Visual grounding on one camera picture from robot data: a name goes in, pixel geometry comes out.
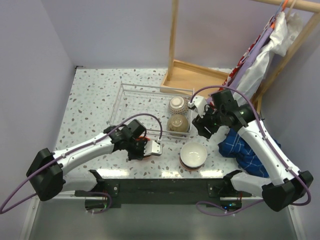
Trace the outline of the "black bowl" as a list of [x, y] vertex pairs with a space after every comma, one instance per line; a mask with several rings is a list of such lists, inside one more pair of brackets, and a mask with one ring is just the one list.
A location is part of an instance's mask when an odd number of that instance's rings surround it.
[[189, 121], [182, 114], [174, 114], [167, 121], [166, 128], [174, 136], [181, 136], [189, 130]]

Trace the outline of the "dotted beige bowl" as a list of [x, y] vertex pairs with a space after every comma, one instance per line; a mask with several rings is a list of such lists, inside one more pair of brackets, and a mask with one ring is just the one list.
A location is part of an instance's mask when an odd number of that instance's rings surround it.
[[182, 96], [174, 96], [169, 101], [168, 110], [171, 115], [186, 116], [189, 111], [188, 100]]

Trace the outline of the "clear wire dish rack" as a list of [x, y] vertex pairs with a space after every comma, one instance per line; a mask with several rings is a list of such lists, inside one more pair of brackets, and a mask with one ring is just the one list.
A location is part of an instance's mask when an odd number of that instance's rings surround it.
[[173, 115], [169, 110], [169, 104], [174, 97], [181, 97], [188, 102], [193, 93], [193, 89], [121, 83], [115, 95], [108, 123], [116, 126], [133, 115], [143, 113], [144, 115], [135, 119], [145, 126], [149, 138], [157, 138], [160, 135], [160, 127], [159, 123], [149, 116], [153, 115], [161, 122], [163, 140], [187, 139], [192, 131], [193, 112], [188, 109], [184, 113], [188, 123], [186, 132], [171, 131], [167, 128], [168, 120]]

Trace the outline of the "red patterned bowl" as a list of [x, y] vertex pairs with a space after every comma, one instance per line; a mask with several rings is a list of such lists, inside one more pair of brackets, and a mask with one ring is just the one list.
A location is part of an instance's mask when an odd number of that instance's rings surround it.
[[143, 137], [142, 139], [145, 141], [144, 150], [143, 150], [143, 158], [146, 159], [151, 156], [152, 141], [147, 137]]

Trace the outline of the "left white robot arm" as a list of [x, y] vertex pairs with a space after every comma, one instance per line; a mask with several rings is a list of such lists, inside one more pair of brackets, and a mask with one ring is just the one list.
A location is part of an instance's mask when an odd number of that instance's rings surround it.
[[127, 151], [129, 160], [142, 160], [159, 154], [160, 147], [154, 140], [143, 136], [145, 127], [136, 119], [120, 128], [109, 126], [102, 133], [69, 149], [50, 152], [40, 150], [30, 165], [26, 176], [41, 201], [48, 201], [63, 191], [83, 190], [99, 196], [104, 184], [89, 176], [71, 176], [70, 171], [102, 155]]

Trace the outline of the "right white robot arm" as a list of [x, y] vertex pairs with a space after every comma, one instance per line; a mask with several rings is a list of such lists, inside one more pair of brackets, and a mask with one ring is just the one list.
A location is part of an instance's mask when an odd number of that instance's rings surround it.
[[211, 95], [213, 106], [203, 96], [195, 92], [188, 103], [198, 115], [192, 124], [199, 136], [209, 139], [222, 126], [233, 129], [253, 150], [261, 161], [268, 178], [235, 170], [223, 180], [223, 192], [230, 197], [238, 192], [246, 192], [262, 198], [262, 201], [275, 212], [307, 195], [305, 204], [311, 201], [309, 187], [314, 178], [309, 171], [301, 171], [283, 153], [264, 126], [253, 104], [246, 97], [246, 103], [239, 105], [233, 97], [235, 90], [224, 90]]

